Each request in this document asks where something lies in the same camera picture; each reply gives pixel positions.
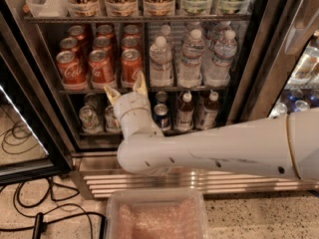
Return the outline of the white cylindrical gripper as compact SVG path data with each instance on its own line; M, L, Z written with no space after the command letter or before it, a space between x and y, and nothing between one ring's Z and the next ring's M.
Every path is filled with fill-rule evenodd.
M136 133L163 136L162 131L153 120L151 104L145 75L138 71L137 80L133 85L133 92L121 95L110 85L104 85L105 93L114 107L124 139Z

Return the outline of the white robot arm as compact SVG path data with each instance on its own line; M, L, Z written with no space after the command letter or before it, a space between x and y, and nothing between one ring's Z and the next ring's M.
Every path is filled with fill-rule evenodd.
M124 140L118 162L127 172L162 176L190 167L319 180L319 109L165 136L153 120L145 76L120 94L104 85Z

